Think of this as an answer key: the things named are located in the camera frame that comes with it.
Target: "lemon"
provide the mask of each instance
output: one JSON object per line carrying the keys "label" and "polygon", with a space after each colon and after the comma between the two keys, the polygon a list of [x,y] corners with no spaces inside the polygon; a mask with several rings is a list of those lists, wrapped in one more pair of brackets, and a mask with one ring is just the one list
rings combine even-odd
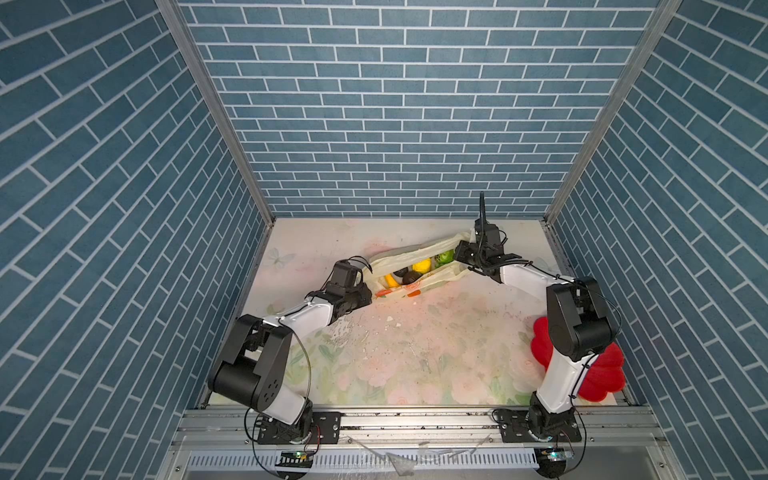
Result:
{"label": "lemon", "polygon": [[414,271],[419,273],[427,273],[432,269],[432,259],[428,258],[426,260],[422,260],[412,267]]}

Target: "plastic bag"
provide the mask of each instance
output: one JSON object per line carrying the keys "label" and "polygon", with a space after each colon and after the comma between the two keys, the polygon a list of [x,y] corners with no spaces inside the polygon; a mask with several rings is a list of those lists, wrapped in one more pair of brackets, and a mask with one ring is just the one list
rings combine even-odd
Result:
{"label": "plastic bag", "polygon": [[415,263],[432,258],[433,256],[453,250],[462,240],[470,241],[472,234],[470,232],[457,233],[453,237],[444,238],[434,242],[424,243],[411,247],[396,248],[371,257],[370,264],[373,273],[367,269],[363,273],[362,281],[366,283],[373,293],[373,301],[390,300],[403,298],[404,296],[416,296],[421,292],[430,290],[445,282],[458,280],[464,275],[470,273],[464,263],[452,261],[446,265],[440,266],[409,285],[389,287],[384,276],[396,272],[402,268],[411,268]]}

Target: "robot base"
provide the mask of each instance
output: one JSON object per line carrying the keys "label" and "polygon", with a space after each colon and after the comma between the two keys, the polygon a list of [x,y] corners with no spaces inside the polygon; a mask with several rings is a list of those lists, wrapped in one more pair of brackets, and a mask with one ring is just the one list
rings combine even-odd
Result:
{"label": "robot base", "polygon": [[[547,441],[547,439],[539,439],[531,433],[527,409],[496,409],[494,417],[499,424],[499,432],[502,434],[504,443]],[[563,425],[558,433],[558,441],[564,444],[568,443],[568,439],[574,445],[581,441],[581,432],[575,422]]]}
{"label": "robot base", "polygon": [[[264,422],[259,431],[259,445],[288,445],[289,443],[279,435],[284,431],[286,425],[282,422]],[[335,445],[339,443],[339,428],[341,425],[340,412],[312,412],[312,422],[309,427],[309,438],[307,445],[317,444],[318,427],[320,431],[320,444]]]}

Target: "blue brick wall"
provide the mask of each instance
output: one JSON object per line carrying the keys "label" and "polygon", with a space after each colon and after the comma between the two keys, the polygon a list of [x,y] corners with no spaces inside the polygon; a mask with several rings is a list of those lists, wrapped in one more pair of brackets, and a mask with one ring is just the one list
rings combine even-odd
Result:
{"label": "blue brick wall", "polygon": [[0,478],[144,478],[263,221],[153,0],[0,2]]}
{"label": "blue brick wall", "polygon": [[656,3],[180,2],[276,215],[321,217],[541,217]]}
{"label": "blue brick wall", "polygon": [[692,478],[768,472],[767,25],[684,0],[555,224]]}

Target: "yellow fruit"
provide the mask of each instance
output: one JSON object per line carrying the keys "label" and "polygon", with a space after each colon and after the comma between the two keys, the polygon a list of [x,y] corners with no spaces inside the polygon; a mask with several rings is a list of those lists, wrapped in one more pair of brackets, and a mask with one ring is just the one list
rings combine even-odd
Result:
{"label": "yellow fruit", "polygon": [[427,273],[432,269],[432,259],[422,260],[412,267],[414,271],[419,273]]}
{"label": "yellow fruit", "polygon": [[392,276],[392,274],[391,274],[391,273],[387,273],[387,274],[384,276],[384,280],[386,280],[386,285],[387,285],[389,288],[395,288],[396,286],[400,286],[400,284],[399,284],[399,283],[397,283],[397,280],[395,280],[395,277],[394,277],[394,276]]}

